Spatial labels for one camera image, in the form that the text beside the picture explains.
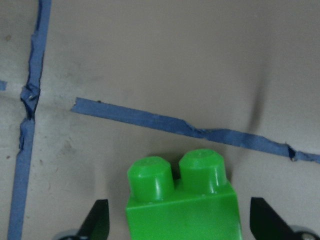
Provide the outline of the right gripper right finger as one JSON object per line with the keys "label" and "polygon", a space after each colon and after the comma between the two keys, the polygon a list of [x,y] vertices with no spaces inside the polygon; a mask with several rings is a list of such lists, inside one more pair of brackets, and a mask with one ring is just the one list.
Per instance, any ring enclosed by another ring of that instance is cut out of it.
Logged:
{"label": "right gripper right finger", "polygon": [[262,197],[250,200],[249,226],[256,240],[294,240],[294,231]]}

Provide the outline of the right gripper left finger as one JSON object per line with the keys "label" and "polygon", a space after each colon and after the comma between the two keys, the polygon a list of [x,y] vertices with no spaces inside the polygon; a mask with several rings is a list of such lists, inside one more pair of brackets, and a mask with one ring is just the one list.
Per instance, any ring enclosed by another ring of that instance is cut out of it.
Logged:
{"label": "right gripper left finger", "polygon": [[107,240],[110,233],[109,201],[96,200],[75,235],[76,240]]}

